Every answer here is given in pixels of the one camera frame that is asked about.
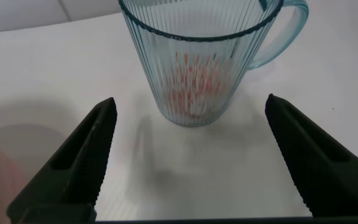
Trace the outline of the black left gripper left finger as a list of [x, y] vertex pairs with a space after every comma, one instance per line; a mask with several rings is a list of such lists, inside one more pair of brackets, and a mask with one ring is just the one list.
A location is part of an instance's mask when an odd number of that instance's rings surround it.
[[11, 223], [94, 223], [116, 122], [114, 98], [98, 103], [8, 206]]

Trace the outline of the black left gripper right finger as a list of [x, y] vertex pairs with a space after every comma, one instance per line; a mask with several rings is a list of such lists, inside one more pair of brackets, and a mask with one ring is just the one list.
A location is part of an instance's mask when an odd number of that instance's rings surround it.
[[265, 115], [312, 215], [358, 216], [358, 157], [283, 98], [270, 94]]

